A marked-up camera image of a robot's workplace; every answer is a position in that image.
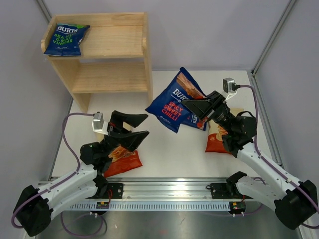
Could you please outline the blue sea salt vinegar bag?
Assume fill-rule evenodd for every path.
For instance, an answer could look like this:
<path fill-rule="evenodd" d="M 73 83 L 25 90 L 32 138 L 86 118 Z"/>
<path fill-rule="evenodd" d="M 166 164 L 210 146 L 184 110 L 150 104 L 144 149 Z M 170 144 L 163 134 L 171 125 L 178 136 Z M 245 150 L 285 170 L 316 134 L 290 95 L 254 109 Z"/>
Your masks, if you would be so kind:
<path fill-rule="evenodd" d="M 89 25 L 58 23 L 45 49 L 50 56 L 80 56 L 80 43 Z"/>

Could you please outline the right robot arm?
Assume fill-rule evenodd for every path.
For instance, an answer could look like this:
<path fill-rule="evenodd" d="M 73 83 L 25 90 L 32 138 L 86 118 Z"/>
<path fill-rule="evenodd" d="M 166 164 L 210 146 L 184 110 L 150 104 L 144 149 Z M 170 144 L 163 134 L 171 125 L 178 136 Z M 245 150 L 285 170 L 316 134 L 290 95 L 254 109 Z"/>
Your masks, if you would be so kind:
<path fill-rule="evenodd" d="M 289 229 L 304 226 L 319 211 L 317 188 L 310 180 L 301 181 L 265 157 L 258 149 L 257 117 L 249 111 L 234 115 L 225 98 L 217 91 L 207 98 L 184 100 L 182 104 L 201 120 L 212 120 L 224 130 L 222 142 L 227 152 L 251 167 L 265 184 L 257 184 L 242 172 L 226 185 L 227 194 L 255 199 L 275 212 Z"/>

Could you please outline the spicy sweet chilli bag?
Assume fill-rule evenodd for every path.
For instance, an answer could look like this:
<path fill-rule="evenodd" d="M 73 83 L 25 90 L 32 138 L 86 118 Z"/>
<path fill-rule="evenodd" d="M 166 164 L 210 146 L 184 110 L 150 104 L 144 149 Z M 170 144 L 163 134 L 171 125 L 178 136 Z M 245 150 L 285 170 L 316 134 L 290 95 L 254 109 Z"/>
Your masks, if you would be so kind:
<path fill-rule="evenodd" d="M 198 83 L 181 67 L 170 84 L 146 108 L 146 112 L 154 115 L 171 131 L 178 133 L 182 122 L 192 114 L 181 102 L 205 97 Z"/>
<path fill-rule="evenodd" d="M 183 122 L 183 125 L 206 131 L 207 122 L 202 121 L 197 115 L 190 114 Z"/>

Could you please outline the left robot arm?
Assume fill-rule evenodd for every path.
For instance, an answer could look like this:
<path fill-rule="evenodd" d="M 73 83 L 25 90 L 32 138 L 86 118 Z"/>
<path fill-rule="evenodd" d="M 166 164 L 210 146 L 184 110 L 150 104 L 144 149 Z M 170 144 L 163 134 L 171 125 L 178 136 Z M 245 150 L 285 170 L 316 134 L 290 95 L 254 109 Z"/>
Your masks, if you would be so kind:
<path fill-rule="evenodd" d="M 32 185 L 24 188 L 12 213 L 13 227 L 24 229 L 33 237 L 43 232 L 56 216 L 79 201 L 112 196 L 104 177 L 112 164 L 110 155 L 119 146 L 129 152 L 137 150 L 149 131 L 133 132 L 126 129 L 124 124 L 136 128 L 148 115 L 113 111 L 108 122 L 104 121 L 101 112 L 90 116 L 93 118 L 93 132 L 103 135 L 103 139 L 82 145 L 79 155 L 71 150 L 77 166 L 64 176 L 38 188 Z"/>

